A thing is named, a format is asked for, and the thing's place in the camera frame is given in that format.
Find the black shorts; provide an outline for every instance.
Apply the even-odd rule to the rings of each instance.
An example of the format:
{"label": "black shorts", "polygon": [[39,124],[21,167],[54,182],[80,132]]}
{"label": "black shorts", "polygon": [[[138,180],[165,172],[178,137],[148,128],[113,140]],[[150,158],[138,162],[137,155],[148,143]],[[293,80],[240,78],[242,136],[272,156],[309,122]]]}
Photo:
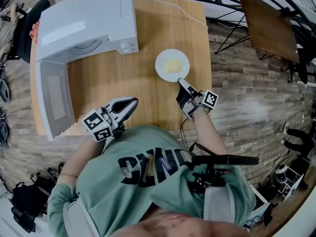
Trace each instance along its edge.
{"label": "black shorts", "polygon": [[27,63],[30,63],[32,39],[30,31],[33,25],[40,19],[43,11],[49,8],[48,0],[40,0],[31,11],[18,21],[13,34],[13,45],[10,56],[19,56]]}

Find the yellow food on plate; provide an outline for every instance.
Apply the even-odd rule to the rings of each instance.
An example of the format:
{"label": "yellow food on plate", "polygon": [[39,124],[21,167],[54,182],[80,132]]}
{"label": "yellow food on plate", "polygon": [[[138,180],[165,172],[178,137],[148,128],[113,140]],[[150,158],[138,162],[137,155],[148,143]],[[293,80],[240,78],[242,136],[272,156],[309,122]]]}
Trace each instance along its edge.
{"label": "yellow food on plate", "polygon": [[166,63],[164,65],[164,70],[166,73],[169,74],[178,74],[182,71],[182,67],[183,66],[181,61],[168,59],[166,60]]}

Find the black cable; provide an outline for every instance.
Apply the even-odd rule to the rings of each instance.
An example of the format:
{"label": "black cable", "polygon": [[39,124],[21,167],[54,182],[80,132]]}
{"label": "black cable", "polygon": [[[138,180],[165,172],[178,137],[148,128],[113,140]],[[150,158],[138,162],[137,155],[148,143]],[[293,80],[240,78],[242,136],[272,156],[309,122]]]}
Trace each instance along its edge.
{"label": "black cable", "polygon": [[180,135],[181,135],[181,140],[182,140],[182,144],[183,144],[183,147],[185,147],[186,150],[188,150],[188,143],[187,143],[187,139],[186,139],[186,136],[184,134],[184,131],[183,131],[183,125],[185,123],[185,121],[187,121],[188,118],[186,118],[185,120],[183,120],[181,126],[180,126]]}

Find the person in black clothing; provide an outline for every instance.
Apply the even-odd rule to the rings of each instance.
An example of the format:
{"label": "person in black clothing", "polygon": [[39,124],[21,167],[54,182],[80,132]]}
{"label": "person in black clothing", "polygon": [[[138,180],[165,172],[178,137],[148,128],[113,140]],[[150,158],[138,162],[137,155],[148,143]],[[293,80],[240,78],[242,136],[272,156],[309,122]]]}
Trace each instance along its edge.
{"label": "person in black clothing", "polygon": [[0,61],[7,53],[9,59],[20,57],[30,63],[32,46],[30,31],[39,21],[41,13],[54,4],[55,0],[40,0],[23,18],[17,15],[17,8],[20,6],[18,3],[13,3],[0,12],[1,28],[4,31],[0,36]]}
{"label": "person in black clothing", "polygon": [[288,122],[286,122],[284,125],[283,133],[298,137],[302,140],[303,142],[302,145],[293,144],[291,142],[288,142],[287,139],[282,139],[281,143],[284,144],[287,148],[301,153],[301,156],[303,158],[307,158],[308,154],[315,146],[314,141],[312,140],[311,136],[308,135],[304,131],[301,131],[298,129],[290,129]]}

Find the wooden table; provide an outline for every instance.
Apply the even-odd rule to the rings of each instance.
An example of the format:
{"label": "wooden table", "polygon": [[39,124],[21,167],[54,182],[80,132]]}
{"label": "wooden table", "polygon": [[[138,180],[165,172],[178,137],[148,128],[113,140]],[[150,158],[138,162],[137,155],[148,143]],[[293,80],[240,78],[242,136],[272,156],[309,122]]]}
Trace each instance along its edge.
{"label": "wooden table", "polygon": [[262,0],[240,0],[253,48],[300,63],[292,25]]}
{"label": "wooden table", "polygon": [[[183,8],[204,22],[203,5],[188,0],[163,0]],[[119,96],[134,96],[138,107],[126,127],[155,124],[167,130],[180,129],[185,116],[176,102],[178,83],[166,82],[155,70],[156,57],[175,48],[189,59],[186,80],[198,90],[211,90],[211,61],[207,28],[188,18],[180,9],[151,0],[134,0],[139,52],[120,55],[105,52],[68,64],[72,105],[77,123],[64,135],[86,134],[80,119],[92,108]],[[36,90],[36,44],[31,51],[31,98],[39,135],[45,135]]]}

